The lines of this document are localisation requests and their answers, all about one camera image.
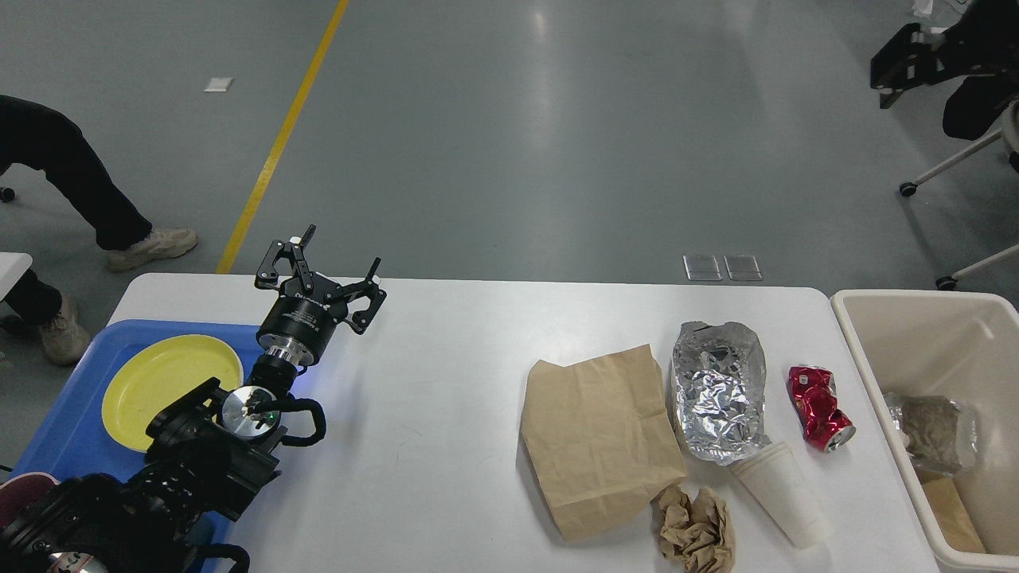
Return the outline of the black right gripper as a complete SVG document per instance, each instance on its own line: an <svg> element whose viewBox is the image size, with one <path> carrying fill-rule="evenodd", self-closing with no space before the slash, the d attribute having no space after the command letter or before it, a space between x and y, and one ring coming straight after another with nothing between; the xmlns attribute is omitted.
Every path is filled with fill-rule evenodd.
<svg viewBox="0 0 1019 573"><path fill-rule="evenodd" d="M947 62L954 50L945 29L907 23L898 30L869 63L869 84L878 91L880 109L891 108L906 91L951 79Z"/></svg>

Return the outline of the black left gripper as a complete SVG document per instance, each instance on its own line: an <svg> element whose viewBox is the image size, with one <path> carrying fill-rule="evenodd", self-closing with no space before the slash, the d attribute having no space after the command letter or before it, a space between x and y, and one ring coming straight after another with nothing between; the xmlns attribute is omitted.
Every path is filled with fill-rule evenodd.
<svg viewBox="0 0 1019 573"><path fill-rule="evenodd" d="M255 273L256 289L278 291L257 331L258 344L266 354L283 349L284 358L296 367L319 363L338 324L346 324L355 334L366 333L387 297L377 276L380 257L359 282L338 284L313 275L305 250L316 231L310 224L298 238L273 240ZM288 275L278 271L280 261L290 266Z"/></svg>

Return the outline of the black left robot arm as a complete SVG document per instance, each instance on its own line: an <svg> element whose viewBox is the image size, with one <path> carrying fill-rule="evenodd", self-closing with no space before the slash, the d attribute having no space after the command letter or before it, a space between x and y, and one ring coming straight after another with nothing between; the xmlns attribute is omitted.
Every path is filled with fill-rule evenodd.
<svg viewBox="0 0 1019 573"><path fill-rule="evenodd" d="M201 544L208 513L236 521L279 475L277 446L309 447L326 435L320 403L292 395L320 362L336 326L364 333L385 303L375 259L360 282L336 283L306 261L315 225L271 244L254 284L276 300L257 330L262 348L237 389L210 377L148 423L143 467L127 481L106 473L62 480L21 498L2 519L4 572L185 572L208 559L247 572L240 545Z"/></svg>

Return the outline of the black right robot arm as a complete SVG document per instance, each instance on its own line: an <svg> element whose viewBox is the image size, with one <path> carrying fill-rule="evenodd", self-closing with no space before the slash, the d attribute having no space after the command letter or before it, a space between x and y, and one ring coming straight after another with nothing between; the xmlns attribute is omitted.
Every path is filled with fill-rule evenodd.
<svg viewBox="0 0 1019 573"><path fill-rule="evenodd" d="M936 32L906 23L871 58L870 87L889 109L906 91L958 77L996 80L1004 101L1017 97L1015 1L973 1L956 23Z"/></svg>

